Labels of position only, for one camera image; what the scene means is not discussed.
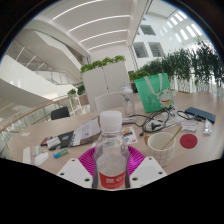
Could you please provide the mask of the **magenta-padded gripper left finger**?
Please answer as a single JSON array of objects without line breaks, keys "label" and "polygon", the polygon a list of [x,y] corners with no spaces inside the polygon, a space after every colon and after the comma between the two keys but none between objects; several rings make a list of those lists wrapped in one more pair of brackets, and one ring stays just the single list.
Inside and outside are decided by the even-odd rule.
[{"label": "magenta-padded gripper left finger", "polygon": [[94,160],[95,148],[87,150],[79,158],[71,158],[57,175],[84,188],[96,188],[98,179]]}]

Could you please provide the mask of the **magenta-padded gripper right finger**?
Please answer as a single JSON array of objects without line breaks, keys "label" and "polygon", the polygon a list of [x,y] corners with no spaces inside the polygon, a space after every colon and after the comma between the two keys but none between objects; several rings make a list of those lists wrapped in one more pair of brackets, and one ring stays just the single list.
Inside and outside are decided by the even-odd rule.
[{"label": "magenta-padded gripper right finger", "polygon": [[140,188],[166,176],[166,172],[154,157],[145,157],[132,146],[129,149],[127,174],[130,188]]}]

